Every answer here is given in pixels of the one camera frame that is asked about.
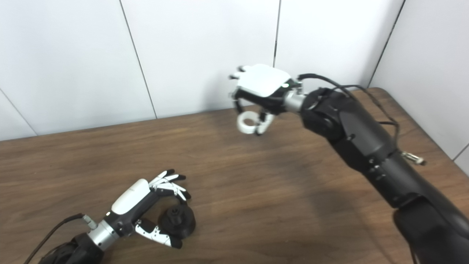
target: robotic hand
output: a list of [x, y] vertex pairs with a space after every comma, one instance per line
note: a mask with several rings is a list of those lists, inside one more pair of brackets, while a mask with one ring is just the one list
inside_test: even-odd
[[[395, 208], [394, 223], [407, 240], [414, 263], [462, 264], [469, 262], [469, 221], [434, 186], [422, 178], [404, 158], [424, 165], [424, 160], [400, 151], [382, 127], [399, 124], [379, 102], [359, 85], [339, 85], [316, 74], [302, 74], [293, 80], [286, 72], [257, 64], [241, 66], [230, 76], [238, 84], [233, 100], [243, 133], [261, 135], [275, 115], [293, 112], [303, 126], [323, 136], [345, 163], [362, 173], [388, 204]], [[317, 78], [335, 87], [303, 94], [302, 80]], [[388, 117], [377, 122], [346, 88], [362, 89]], [[262, 107], [261, 114], [243, 111], [239, 99]], [[253, 119], [249, 127], [244, 119]]]
[[[85, 215], [83, 219], [91, 230], [54, 248], [41, 259], [40, 264], [98, 264], [106, 249], [120, 237], [130, 236], [133, 233], [173, 248], [181, 248], [181, 240], [189, 236], [196, 225], [194, 213], [187, 206], [187, 200], [191, 198], [189, 193], [174, 183], [185, 178], [184, 175], [174, 174], [174, 170], [167, 170], [150, 182], [145, 179], [138, 180], [114, 202], [111, 210], [99, 224]], [[142, 218], [148, 209], [165, 196], [175, 196], [180, 205], [173, 206], [167, 211], [160, 220], [160, 226]]]

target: connector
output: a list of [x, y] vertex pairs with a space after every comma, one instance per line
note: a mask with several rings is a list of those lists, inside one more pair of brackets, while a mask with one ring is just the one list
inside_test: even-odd
[[91, 217], [88, 215], [84, 215], [82, 219], [91, 228], [91, 230], [95, 230], [98, 227], [98, 224], [96, 224], [96, 222], [93, 221], [93, 219], [91, 219]]
[[424, 160], [424, 158], [418, 157], [418, 156], [416, 156], [412, 153], [401, 151], [401, 155], [404, 158], [410, 160], [415, 165], [425, 166], [427, 164], [427, 162]]

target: black cable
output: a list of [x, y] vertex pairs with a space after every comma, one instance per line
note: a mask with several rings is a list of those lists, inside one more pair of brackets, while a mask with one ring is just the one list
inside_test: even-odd
[[[374, 97], [370, 92], [368, 92], [365, 88], [363, 88], [363, 86], [361, 85], [340, 85], [339, 83], [329, 79], [329, 78], [326, 78], [324, 76], [321, 76], [319, 74], [314, 74], [314, 73], [305, 73], [305, 74], [300, 74], [298, 75], [298, 80], [299, 81], [302, 81], [304, 79], [320, 79], [320, 80], [323, 80], [323, 81], [326, 81], [332, 85], [334, 85], [335, 87], [332, 88], [331, 90], [337, 90], [337, 89], [340, 89], [341, 91], [343, 91], [345, 94], [347, 94], [348, 96], [350, 97], [353, 97], [353, 95], [350, 93], [349, 90], [347, 90], [347, 88], [352, 88], [352, 87], [356, 87], [358, 89], [360, 89], [362, 92], [364, 92], [370, 99], [371, 101], [373, 102], [374, 105], [376, 105], [376, 107], [379, 108], [379, 110], [381, 110], [381, 112], [387, 117], [387, 119], [389, 119], [390, 122], [379, 122], [380, 124], [388, 124], [388, 125], [392, 125], [394, 126], [394, 146], [396, 149], [399, 149], [399, 146], [398, 146], [398, 140], [399, 140], [399, 133], [401, 131], [401, 128], [399, 126], [399, 123], [392, 117], [388, 114], [388, 112], [386, 112], [386, 110], [384, 109], [384, 107], [381, 105], [381, 103], [376, 99], [376, 97]], [[320, 101], [324, 100], [325, 98], [327, 98], [327, 96], [324, 96], [321, 98]]]
[[417, 261], [417, 258], [415, 257], [415, 253], [414, 253], [412, 247], [409, 247], [409, 249], [410, 249], [410, 255], [412, 256], [412, 262], [414, 264], [419, 264], [419, 262]]
[[322, 75], [319, 75], [319, 74], [315, 74], [315, 73], [305, 73], [305, 74], [300, 74], [298, 75], [298, 78], [297, 78], [299, 81], [301, 80], [304, 80], [304, 79], [320, 79], [320, 80], [323, 80], [323, 81], [326, 81], [334, 86], [340, 86], [340, 84], [332, 81], [331, 79], [327, 78], [327, 77], [324, 77]]
[[54, 234], [55, 231], [57, 231], [57, 229], [59, 229], [59, 227], [61, 227], [63, 224], [65, 223], [68, 223], [72, 220], [76, 220], [76, 219], [80, 219], [80, 218], [83, 218], [84, 214], [76, 214], [76, 215], [73, 215], [73, 216], [70, 216], [70, 217], [67, 217], [65, 218], [64, 220], [62, 220], [62, 222], [58, 223], [46, 236], [45, 238], [39, 243], [39, 245], [33, 250], [33, 252], [31, 252], [31, 255], [26, 259], [26, 261], [24, 262], [24, 264], [28, 264], [31, 259], [34, 257], [34, 255], [39, 251], [39, 249], [41, 249], [41, 247], [44, 245], [44, 243], [52, 236], [52, 234]]
[[347, 91], [349, 93], [347, 88], [352, 88], [352, 87], [356, 87], [356, 88], [360, 89], [362, 92], [364, 92], [371, 99], [373, 104], [376, 105], [376, 107], [378, 107], [379, 110], [381, 110], [381, 112], [387, 117], [387, 119], [389, 119], [390, 122], [381, 121], [381, 122], [378, 122], [378, 123], [388, 124], [388, 125], [394, 126], [394, 139], [393, 139], [394, 140], [394, 145], [395, 145], [396, 149], [399, 149], [398, 139], [399, 139], [399, 133], [401, 131], [401, 127], [399, 126], [399, 123], [391, 115], [389, 115], [388, 112], [386, 112], [383, 105], [381, 105], [381, 103], [376, 99], [376, 97], [374, 97], [374, 95], [372, 95], [370, 92], [368, 92], [361, 85], [339, 85], [339, 86], [334, 87], [332, 90], [340, 89], [343, 92]]

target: wooden table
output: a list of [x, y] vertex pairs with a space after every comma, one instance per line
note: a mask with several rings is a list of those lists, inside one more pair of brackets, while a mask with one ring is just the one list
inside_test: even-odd
[[[370, 91], [401, 123], [400, 147], [428, 160], [417, 170], [469, 215], [468, 178], [385, 91]], [[411, 263], [393, 210], [297, 116], [262, 137], [238, 132], [235, 118], [227, 109], [0, 142], [0, 263], [23, 263], [65, 217], [100, 221], [136, 180], [168, 168], [187, 175], [196, 231], [181, 250], [123, 238], [103, 263]], [[86, 230], [66, 224], [31, 263]]]

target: black spool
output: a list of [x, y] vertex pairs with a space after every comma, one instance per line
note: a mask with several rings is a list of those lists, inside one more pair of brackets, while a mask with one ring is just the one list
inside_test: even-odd
[[159, 226], [168, 234], [184, 239], [196, 228], [196, 219], [192, 209], [184, 204], [170, 207], [159, 221]]

